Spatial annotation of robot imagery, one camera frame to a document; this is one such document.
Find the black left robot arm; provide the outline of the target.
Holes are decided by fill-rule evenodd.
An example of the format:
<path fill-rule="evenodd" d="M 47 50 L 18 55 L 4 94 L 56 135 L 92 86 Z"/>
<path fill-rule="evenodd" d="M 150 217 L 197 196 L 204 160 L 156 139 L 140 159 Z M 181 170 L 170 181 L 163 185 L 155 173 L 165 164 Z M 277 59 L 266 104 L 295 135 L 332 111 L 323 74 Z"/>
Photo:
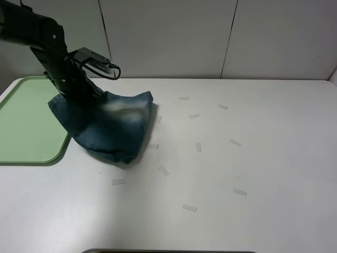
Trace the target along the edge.
<path fill-rule="evenodd" d="M 28 46 L 63 96 L 86 102 L 103 94 L 84 70 L 105 71 L 109 60 L 85 47 L 68 52 L 64 29 L 54 19 L 24 4 L 1 1 L 1 41 Z"/>

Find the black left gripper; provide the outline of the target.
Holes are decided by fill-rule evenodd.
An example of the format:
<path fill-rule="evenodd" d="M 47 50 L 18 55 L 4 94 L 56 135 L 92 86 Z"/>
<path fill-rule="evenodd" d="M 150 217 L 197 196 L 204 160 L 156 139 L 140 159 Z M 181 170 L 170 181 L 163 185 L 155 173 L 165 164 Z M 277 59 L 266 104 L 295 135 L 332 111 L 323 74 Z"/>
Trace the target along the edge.
<path fill-rule="evenodd" d="M 48 105 L 67 101 L 89 105 L 104 97 L 104 92 L 77 65 L 45 65 L 44 69 L 44 75 L 59 92 L 59 95 L 52 98 Z"/>

